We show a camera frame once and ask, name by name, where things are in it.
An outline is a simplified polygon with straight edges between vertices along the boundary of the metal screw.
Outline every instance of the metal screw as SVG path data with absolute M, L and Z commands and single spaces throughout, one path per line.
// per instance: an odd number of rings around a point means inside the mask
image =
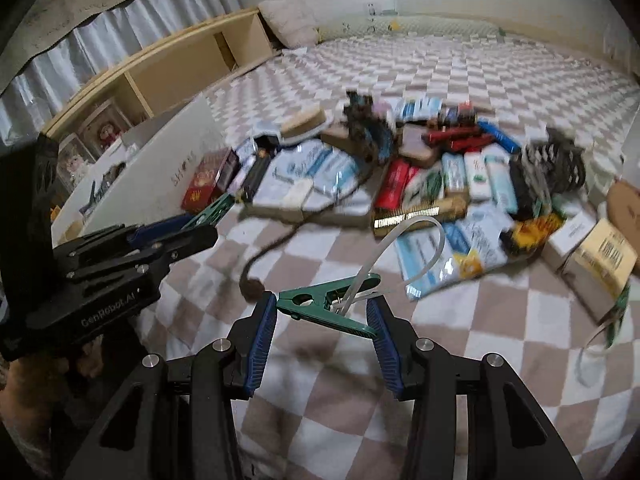
M 421 337 L 415 342 L 415 346 L 417 347 L 418 350 L 422 350 L 423 352 L 428 352 L 429 350 L 433 350 L 435 344 L 431 339 Z
M 142 358 L 142 365 L 145 368 L 153 368 L 160 362 L 160 358 L 156 354 L 149 354 Z
M 504 364 L 504 359 L 502 358 L 501 355 L 498 354 L 489 354 L 486 357 L 486 361 L 491 365 L 491 366 L 495 366 L 496 368 L 502 366 Z
M 229 339 L 216 339 L 213 343 L 211 343 L 213 349 L 216 352 L 226 352 L 231 348 L 231 341 Z

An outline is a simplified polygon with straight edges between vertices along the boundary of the gold comb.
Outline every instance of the gold comb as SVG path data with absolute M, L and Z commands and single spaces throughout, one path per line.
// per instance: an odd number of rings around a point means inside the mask
M 396 227 L 402 220 L 413 218 L 414 216 L 432 216 L 438 222 L 453 222 L 458 218 L 466 216 L 467 202 L 461 196 L 451 196 L 440 200 L 422 202 L 408 208 L 398 208 L 393 210 L 377 209 L 373 213 L 373 234 L 377 237 L 386 236 L 391 229 Z M 423 229 L 429 227 L 430 222 L 416 222 L 407 231 Z

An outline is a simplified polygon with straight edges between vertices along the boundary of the white board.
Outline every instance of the white board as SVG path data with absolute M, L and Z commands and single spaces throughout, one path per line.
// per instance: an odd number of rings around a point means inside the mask
M 209 104 L 199 94 L 142 148 L 96 206 L 82 234 L 183 213 L 180 204 L 202 156 L 224 145 Z

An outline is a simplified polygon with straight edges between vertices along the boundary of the mattress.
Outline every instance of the mattress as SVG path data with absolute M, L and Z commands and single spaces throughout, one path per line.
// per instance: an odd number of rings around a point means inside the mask
M 627 76 L 552 46 L 512 36 L 361 36 L 327 41 L 299 56 L 270 60 L 209 93 L 213 117 L 230 144 L 257 120 L 284 120 L 313 102 L 340 108 L 345 90 L 382 96 L 424 92 L 448 102 L 491 106 L 488 117 L 522 140 L 555 124 L 581 145 L 620 152 L 640 103 Z M 162 297 L 142 312 L 141 338 L 167 358 L 197 352 L 225 336 L 252 305 L 242 298 L 242 266 L 288 227 L 261 218 L 220 222 L 215 247 L 177 262 Z M 269 290 L 298 288 L 356 274 L 375 241 L 369 230 L 308 225 L 259 260 L 252 275 Z M 374 270 L 400 282 L 386 251 Z M 498 352 L 557 428 L 585 479 L 603 476 L 640 424 L 640 306 L 634 283 L 618 345 L 605 358 L 580 348 L 593 321 L 542 261 L 520 263 L 409 301 L 386 296 L 418 336 L 450 353 L 481 358 Z M 364 306 L 350 317 L 365 322 Z M 385 390 L 369 340 L 279 315 L 262 386 L 234 402 L 244 462 L 271 478 L 399 477 L 412 412 Z M 465 478 L 465 403 L 459 399 L 456 478 Z

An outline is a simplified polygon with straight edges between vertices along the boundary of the pillow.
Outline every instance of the pillow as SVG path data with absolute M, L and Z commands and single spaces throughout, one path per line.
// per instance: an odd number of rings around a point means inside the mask
M 265 0 L 258 4 L 263 18 L 287 48 L 318 44 L 316 20 L 297 0 Z

